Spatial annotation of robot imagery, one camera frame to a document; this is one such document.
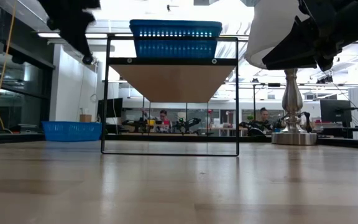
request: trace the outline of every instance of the blue plastic basket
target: blue plastic basket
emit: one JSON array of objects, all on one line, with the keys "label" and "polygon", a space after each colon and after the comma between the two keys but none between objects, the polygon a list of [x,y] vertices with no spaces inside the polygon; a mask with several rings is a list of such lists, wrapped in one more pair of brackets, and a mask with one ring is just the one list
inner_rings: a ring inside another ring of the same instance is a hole
[{"label": "blue plastic basket", "polygon": [[97,141],[102,133],[101,123],[43,121],[47,141]]},{"label": "blue plastic basket", "polygon": [[131,20],[139,58],[214,58],[216,40],[139,40],[136,37],[219,37],[222,23]]}]

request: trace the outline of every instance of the black metal frame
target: black metal frame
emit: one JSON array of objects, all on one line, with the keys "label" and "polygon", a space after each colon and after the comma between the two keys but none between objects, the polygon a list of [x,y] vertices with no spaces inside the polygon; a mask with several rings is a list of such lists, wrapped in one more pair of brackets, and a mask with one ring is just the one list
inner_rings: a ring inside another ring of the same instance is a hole
[{"label": "black metal frame", "polygon": [[236,153],[235,154],[161,154],[161,153],[123,153],[123,152],[106,152],[106,114],[107,114],[107,97],[109,85],[109,67],[110,65],[234,65],[236,71],[236,120],[239,121],[239,40],[237,37],[137,37],[142,40],[217,40],[236,43],[236,57],[228,58],[214,58],[214,59],[177,59],[177,58],[111,58],[109,57],[111,51],[112,40],[134,40],[134,37],[116,37],[113,34],[108,34],[106,46],[106,64],[104,74],[104,93],[103,93],[103,110],[102,110],[102,136],[101,136],[101,153],[114,155],[141,155],[141,156],[221,156],[221,157],[237,157],[240,154],[240,129],[236,126]]}]

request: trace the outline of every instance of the metal pedestal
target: metal pedestal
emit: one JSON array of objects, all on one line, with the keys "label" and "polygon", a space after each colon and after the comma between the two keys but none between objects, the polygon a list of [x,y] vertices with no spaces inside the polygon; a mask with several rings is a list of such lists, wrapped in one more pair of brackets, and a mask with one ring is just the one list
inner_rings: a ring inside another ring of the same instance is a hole
[{"label": "metal pedestal", "polygon": [[317,134],[307,133],[300,127],[301,119],[298,118],[297,113],[302,109],[303,103],[301,93],[296,84],[296,72],[297,69],[285,70],[287,85],[282,106],[288,113],[288,117],[285,119],[287,126],[280,133],[272,134],[273,144],[310,146],[316,144],[317,141]]}]

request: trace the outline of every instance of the desk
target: desk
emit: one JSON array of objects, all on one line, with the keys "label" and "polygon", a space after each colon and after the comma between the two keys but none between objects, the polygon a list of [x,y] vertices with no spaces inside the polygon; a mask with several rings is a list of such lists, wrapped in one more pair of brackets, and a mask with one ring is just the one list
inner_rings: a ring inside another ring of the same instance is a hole
[{"label": "desk", "polygon": [[130,136],[198,136],[197,134],[182,134],[182,133],[121,133],[121,135]]},{"label": "desk", "polygon": [[[246,136],[248,133],[248,128],[239,128],[240,129],[240,137]],[[218,130],[219,131],[219,136],[222,136],[221,131],[226,131],[227,134],[226,136],[229,137],[230,136],[230,131],[235,131],[236,128],[199,128],[199,130]]]}]

